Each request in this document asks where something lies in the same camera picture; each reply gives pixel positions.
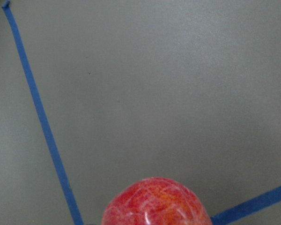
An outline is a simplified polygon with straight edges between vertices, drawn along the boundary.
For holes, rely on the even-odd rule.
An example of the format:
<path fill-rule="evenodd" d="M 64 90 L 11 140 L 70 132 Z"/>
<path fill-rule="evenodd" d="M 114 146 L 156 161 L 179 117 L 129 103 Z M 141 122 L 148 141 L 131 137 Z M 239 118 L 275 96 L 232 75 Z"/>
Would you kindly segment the red pomegranate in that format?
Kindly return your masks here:
<path fill-rule="evenodd" d="M 211 225 L 192 190 L 167 178 L 140 180 L 114 197 L 104 210 L 103 225 Z"/>

